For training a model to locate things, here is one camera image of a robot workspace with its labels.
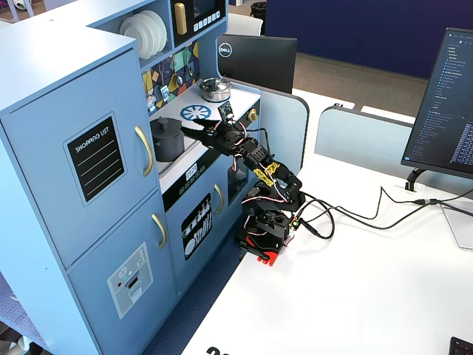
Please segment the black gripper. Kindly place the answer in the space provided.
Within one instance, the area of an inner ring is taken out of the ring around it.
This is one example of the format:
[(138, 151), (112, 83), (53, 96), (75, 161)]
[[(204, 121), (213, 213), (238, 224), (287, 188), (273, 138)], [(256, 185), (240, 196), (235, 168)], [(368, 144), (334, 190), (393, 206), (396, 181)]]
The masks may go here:
[(196, 118), (193, 122), (206, 129), (197, 130), (182, 127), (181, 131), (185, 136), (199, 141), (202, 145), (215, 149), (221, 154), (247, 153), (243, 144), (248, 138), (248, 133), (241, 122), (229, 123), (222, 120), (215, 121), (202, 118)]

